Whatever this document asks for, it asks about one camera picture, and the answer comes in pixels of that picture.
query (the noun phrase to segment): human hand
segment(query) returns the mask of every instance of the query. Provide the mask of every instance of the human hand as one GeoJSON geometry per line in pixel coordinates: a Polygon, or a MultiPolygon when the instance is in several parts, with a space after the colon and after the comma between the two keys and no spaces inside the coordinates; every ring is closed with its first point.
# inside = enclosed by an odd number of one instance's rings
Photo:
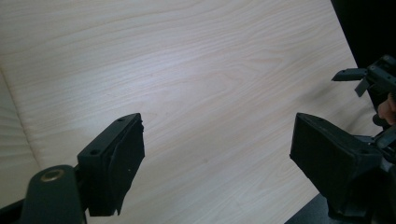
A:
{"type": "Polygon", "coordinates": [[[378,106],[378,116],[385,119],[389,125],[396,123],[396,103],[391,94],[388,94],[388,99],[378,106]]]}

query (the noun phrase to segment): wood grain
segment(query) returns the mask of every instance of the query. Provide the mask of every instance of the wood grain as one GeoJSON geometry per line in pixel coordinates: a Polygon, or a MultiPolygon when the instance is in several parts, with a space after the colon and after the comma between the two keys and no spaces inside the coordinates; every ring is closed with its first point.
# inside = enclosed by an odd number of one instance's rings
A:
{"type": "Polygon", "coordinates": [[[317,193],[289,159],[296,112],[374,134],[330,1],[2,1],[0,65],[42,167],[75,165],[140,112],[147,157],[121,216],[283,223],[317,193]]]}
{"type": "Polygon", "coordinates": [[[0,72],[0,208],[24,198],[38,164],[0,72]]]}

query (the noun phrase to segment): light wood surface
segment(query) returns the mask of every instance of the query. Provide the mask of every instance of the light wood surface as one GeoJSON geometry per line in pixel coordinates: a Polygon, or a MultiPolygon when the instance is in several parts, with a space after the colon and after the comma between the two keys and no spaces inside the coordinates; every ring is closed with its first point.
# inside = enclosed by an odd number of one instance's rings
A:
{"type": "Polygon", "coordinates": [[[24,198],[38,164],[0,71],[0,208],[24,198]]]}
{"type": "Polygon", "coordinates": [[[289,158],[297,112],[378,131],[356,83],[331,82],[355,64],[330,1],[21,0],[0,15],[41,168],[142,114],[147,157],[121,215],[91,223],[283,223],[317,193],[289,158]]]}

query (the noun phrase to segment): wooden table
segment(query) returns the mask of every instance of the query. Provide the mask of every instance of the wooden table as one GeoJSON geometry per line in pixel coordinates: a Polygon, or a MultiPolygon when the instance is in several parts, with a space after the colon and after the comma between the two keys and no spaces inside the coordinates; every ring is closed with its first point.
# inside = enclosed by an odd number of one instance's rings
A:
{"type": "Polygon", "coordinates": [[[378,132],[331,82],[355,66],[330,1],[1,1],[1,205],[140,112],[121,215],[90,223],[283,223],[317,194],[289,158],[297,112],[378,132]]]}

